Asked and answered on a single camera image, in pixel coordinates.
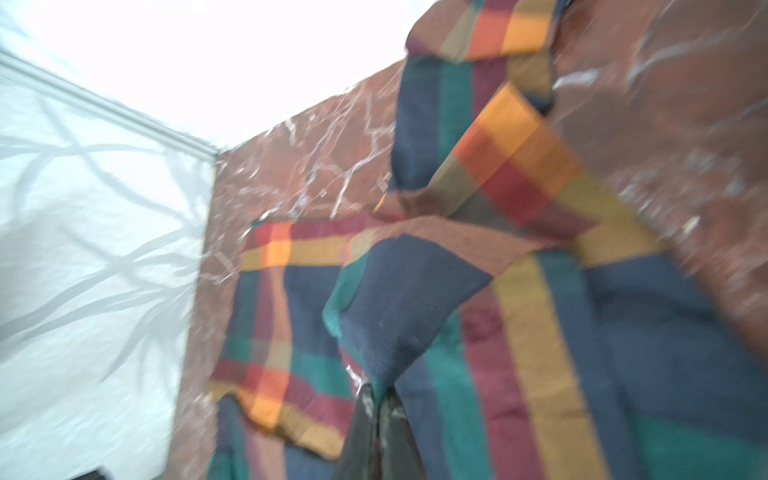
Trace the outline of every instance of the red fabric stripe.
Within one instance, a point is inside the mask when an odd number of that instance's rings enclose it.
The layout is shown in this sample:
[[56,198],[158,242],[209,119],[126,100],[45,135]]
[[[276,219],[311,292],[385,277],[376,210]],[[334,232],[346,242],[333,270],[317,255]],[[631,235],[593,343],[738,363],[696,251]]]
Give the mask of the red fabric stripe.
[[527,224],[550,203],[549,198],[509,162],[505,162],[485,182],[481,191],[519,227]]
[[512,12],[515,10],[518,1],[519,0],[485,0],[482,7],[495,12]]
[[291,240],[307,240],[310,238],[350,235],[382,224],[384,224],[383,221],[371,214],[357,214],[333,222],[295,223],[290,228],[290,237]]
[[247,415],[243,415],[240,420],[243,428],[243,436],[245,437],[245,455],[248,458],[248,480],[261,480],[262,478],[268,478],[267,472],[264,471],[261,458],[262,455],[269,452],[261,452],[262,442],[257,438],[258,435],[262,435],[251,424]]
[[472,64],[472,120],[480,115],[499,87],[507,81],[507,58],[489,58]]
[[493,138],[477,123],[472,124],[458,141],[451,155],[458,158],[464,172],[475,182],[482,185],[493,177],[497,169],[509,157],[496,146]]
[[582,217],[556,203],[550,203],[525,225],[525,229],[543,237],[573,240],[596,223],[596,220]]
[[220,357],[210,377],[218,382],[231,382],[240,385],[245,380],[247,373],[247,364]]
[[256,300],[256,318],[253,319],[253,338],[259,340],[271,340],[275,329],[275,312],[272,295],[272,275],[269,269],[261,271],[259,281],[259,293]]
[[295,406],[311,419],[335,427],[342,435],[346,435],[355,410],[354,402],[319,394],[306,380],[293,375],[283,402]]
[[496,478],[543,480],[533,425],[492,288],[480,290],[464,303],[460,317]]
[[267,245],[272,238],[272,229],[275,225],[275,223],[268,223],[252,229],[245,237],[245,250]]
[[483,8],[478,15],[472,40],[467,52],[469,58],[498,58],[504,45],[504,36],[509,25],[510,14],[494,12]]
[[264,366],[258,363],[249,363],[245,379],[241,385],[251,392],[258,392],[261,385],[261,377],[264,376]]
[[424,45],[415,35],[409,35],[406,39],[406,50],[408,50],[409,57],[433,53],[432,49]]

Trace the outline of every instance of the green fabric stripe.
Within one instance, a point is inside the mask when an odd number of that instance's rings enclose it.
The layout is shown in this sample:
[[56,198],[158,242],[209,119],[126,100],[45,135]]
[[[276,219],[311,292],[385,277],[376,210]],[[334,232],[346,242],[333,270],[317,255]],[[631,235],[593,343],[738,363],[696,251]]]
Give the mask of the green fabric stripe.
[[265,223],[269,223],[269,221],[267,221],[267,220],[254,220],[253,222],[250,223],[250,229],[253,230],[254,228],[261,227]]
[[224,347],[221,350],[221,356],[225,359],[250,363],[250,348],[252,345],[253,341],[251,339],[245,339],[232,334],[227,335],[227,338],[224,340]]
[[649,480],[768,478],[765,448],[640,415],[634,427]]
[[357,261],[342,268],[336,286],[333,287],[331,296],[323,309],[323,322],[331,335],[337,339],[341,338],[341,327],[339,326],[339,314],[352,302],[357,292],[357,286],[360,284],[362,275],[366,271],[368,264],[368,254],[366,253]]
[[341,399],[354,399],[344,364],[340,359],[328,359],[294,349],[290,369],[292,376],[306,380],[318,393]]
[[235,293],[237,308],[233,311],[227,336],[233,334],[246,338],[253,336],[253,328],[256,325],[256,305],[259,298],[260,283],[260,271],[240,272],[240,279],[237,281],[237,292]]
[[216,450],[208,465],[208,480],[249,480],[248,443],[240,422],[229,428],[232,435],[231,450]]
[[485,419],[465,361],[457,312],[445,321],[424,359],[438,399],[443,448],[452,477],[494,478]]
[[440,68],[438,155],[442,163],[472,124],[472,63]]
[[411,57],[402,70],[403,83],[440,76],[443,61],[432,57]]

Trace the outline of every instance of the yellow fabric stripe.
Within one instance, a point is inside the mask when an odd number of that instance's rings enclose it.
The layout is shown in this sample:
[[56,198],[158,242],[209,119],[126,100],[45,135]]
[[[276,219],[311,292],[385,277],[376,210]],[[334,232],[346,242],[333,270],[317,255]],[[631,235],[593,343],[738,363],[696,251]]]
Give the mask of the yellow fabric stripe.
[[541,123],[538,115],[533,115],[531,109],[520,101],[515,88],[509,83],[496,93],[475,122],[482,126],[507,158],[515,154]]
[[216,402],[225,395],[234,395],[243,413],[268,432],[273,432],[277,426],[282,402],[258,396],[255,392],[229,382],[211,382],[210,392]]
[[666,246],[637,220],[606,220],[576,237],[571,249],[583,268],[663,252]]
[[502,51],[511,53],[532,53],[547,44],[551,17],[514,13],[504,33]]
[[[292,242],[272,242],[263,247],[246,250],[240,258],[240,269],[245,272],[271,266],[332,266],[341,265],[344,244],[349,236],[326,237]],[[289,246],[275,247],[276,243]]]
[[336,460],[341,456],[344,435],[329,425],[304,415],[292,405],[284,405],[280,413],[277,433],[299,447],[315,452],[323,458]]
[[[293,340],[293,330],[291,329],[290,314],[288,312],[288,295],[283,286],[285,283],[285,268],[273,268],[265,272],[265,274],[269,277],[269,281],[272,284],[273,330],[270,351],[267,355],[269,359],[270,357],[279,356],[283,345],[291,343],[291,340]],[[281,373],[290,372],[291,357],[285,360],[287,361],[282,366]],[[263,374],[261,381],[270,381],[267,378],[266,372]],[[273,399],[262,396],[257,398],[254,408],[260,412],[264,421],[268,422],[264,425],[277,424],[277,419],[280,417],[280,411],[283,406],[283,399],[285,399],[286,390],[288,389],[288,383],[289,377],[287,374],[284,380],[282,378],[272,379],[270,393],[274,395]]]
[[364,230],[352,237],[344,259],[345,266],[360,260],[363,255],[371,250],[371,247],[376,242],[376,233],[378,230],[379,229],[377,228]]
[[459,62],[466,58],[469,43],[472,40],[472,32],[478,21],[480,11],[468,5],[462,16],[456,22],[448,37],[440,46],[439,56],[446,60]]
[[507,81],[518,90],[536,93],[549,100],[553,83],[550,57],[548,50],[508,57]]
[[478,185],[467,175],[461,162],[451,154],[432,176],[427,189],[442,207],[441,213],[450,215],[478,190]]
[[593,175],[582,172],[555,200],[577,214],[595,220],[635,218],[635,210],[621,202]]
[[[518,96],[518,100],[527,104],[522,96]],[[584,170],[581,162],[543,121],[512,156],[512,163],[549,198],[557,196]]]
[[515,4],[513,15],[551,17],[557,0],[520,0]]
[[524,257],[493,282],[548,478],[610,478],[543,272]]

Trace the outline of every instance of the plaid cloth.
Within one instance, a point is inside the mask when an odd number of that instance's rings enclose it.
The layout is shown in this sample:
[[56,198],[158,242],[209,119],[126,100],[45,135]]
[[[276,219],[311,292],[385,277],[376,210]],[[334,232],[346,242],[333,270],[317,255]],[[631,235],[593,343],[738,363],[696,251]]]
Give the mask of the plaid cloth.
[[756,478],[765,370],[543,122],[562,8],[436,3],[375,211],[253,225],[211,478],[330,478],[363,381],[429,478]]

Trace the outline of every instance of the plaid fabric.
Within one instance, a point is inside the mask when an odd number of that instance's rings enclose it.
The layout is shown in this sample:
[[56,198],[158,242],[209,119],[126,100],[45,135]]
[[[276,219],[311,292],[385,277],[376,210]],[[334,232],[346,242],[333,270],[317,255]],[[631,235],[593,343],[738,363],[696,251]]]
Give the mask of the plaid fabric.
[[429,478],[758,475],[765,371],[542,120],[561,10],[435,4],[375,212],[253,225],[211,478],[330,478],[362,381]]

